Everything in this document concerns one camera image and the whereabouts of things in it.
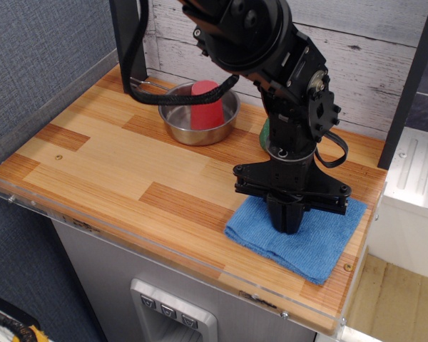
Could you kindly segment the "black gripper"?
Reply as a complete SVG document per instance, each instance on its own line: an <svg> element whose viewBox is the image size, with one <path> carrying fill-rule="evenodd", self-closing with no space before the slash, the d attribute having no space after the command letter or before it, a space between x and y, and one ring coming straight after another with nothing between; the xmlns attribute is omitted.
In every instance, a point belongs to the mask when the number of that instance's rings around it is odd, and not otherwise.
<svg viewBox="0 0 428 342"><path fill-rule="evenodd" d="M266 198L273 227L286 234L298 232L305 211L345 214L352 194L350 186L324 173L313 156L291 161L271 157L266 162L236 165L233 174L236 191Z"/></svg>

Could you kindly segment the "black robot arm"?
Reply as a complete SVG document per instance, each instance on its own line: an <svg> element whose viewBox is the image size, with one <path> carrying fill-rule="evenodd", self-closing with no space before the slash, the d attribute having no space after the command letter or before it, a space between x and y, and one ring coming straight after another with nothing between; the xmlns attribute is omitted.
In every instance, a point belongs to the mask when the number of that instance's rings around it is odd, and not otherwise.
<svg viewBox="0 0 428 342"><path fill-rule="evenodd" d="M326 60L292 22L286 1L184 1L202 52L224 71L260 91L269 133L267 162L234 167L237 192L265 200L273 227L295 234L304 213L344 214L348 185L324 173L342 159L324 161L317 146L333 133L340 108L329 89Z"/></svg>

